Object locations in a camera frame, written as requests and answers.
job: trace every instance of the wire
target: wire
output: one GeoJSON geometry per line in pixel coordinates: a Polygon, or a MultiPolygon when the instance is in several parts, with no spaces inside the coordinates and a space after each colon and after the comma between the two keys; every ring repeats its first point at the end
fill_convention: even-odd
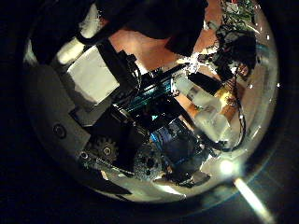
{"type": "Polygon", "coordinates": [[[243,107],[241,104],[241,101],[238,97],[238,92],[237,92],[237,70],[235,70],[235,76],[234,76],[234,96],[235,96],[235,101],[237,104],[237,110],[238,110],[238,119],[240,121],[240,135],[239,135],[239,141],[238,144],[233,147],[231,149],[231,151],[233,151],[234,149],[236,149],[237,147],[239,147],[245,139],[245,135],[246,135],[246,129],[247,129],[247,123],[246,123],[246,119],[245,119],[245,115],[244,115],[244,111],[243,111],[243,107]]]}

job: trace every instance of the fisheye lens view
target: fisheye lens view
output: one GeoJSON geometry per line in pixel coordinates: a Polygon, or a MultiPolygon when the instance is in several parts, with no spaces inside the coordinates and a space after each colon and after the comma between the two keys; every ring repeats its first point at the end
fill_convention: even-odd
{"type": "MultiPolygon", "coordinates": [[[[278,127],[278,95],[287,89],[281,36],[263,4],[39,2],[19,91],[32,136],[58,173],[102,205],[156,206],[157,217],[169,206],[167,220],[179,203],[202,212],[238,195],[256,222],[280,223],[249,184],[275,153],[262,141],[278,127]]],[[[135,223],[158,223],[150,216],[135,223]]],[[[229,220],[222,223],[239,223],[229,220]]]]}

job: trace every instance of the screw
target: screw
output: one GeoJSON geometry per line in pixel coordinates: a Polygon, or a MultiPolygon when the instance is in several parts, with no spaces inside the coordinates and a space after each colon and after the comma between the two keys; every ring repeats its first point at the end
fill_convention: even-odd
{"type": "Polygon", "coordinates": [[[104,153],[105,155],[110,155],[111,154],[111,149],[109,147],[104,148],[104,153]]]}
{"type": "Polygon", "coordinates": [[[57,137],[59,137],[60,139],[66,138],[66,129],[64,128],[64,126],[62,124],[56,124],[53,127],[53,131],[54,131],[55,135],[57,137]]]}

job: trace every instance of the gear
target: gear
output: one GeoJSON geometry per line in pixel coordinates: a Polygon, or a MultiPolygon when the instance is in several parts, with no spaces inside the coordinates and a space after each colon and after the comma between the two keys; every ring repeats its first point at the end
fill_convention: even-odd
{"type": "Polygon", "coordinates": [[[135,177],[143,181],[152,181],[161,171],[161,153],[158,148],[152,143],[142,145],[135,154],[135,177]]]}
{"type": "Polygon", "coordinates": [[[102,161],[112,164],[118,157],[118,148],[116,143],[110,138],[99,137],[92,146],[92,152],[102,161]]]}

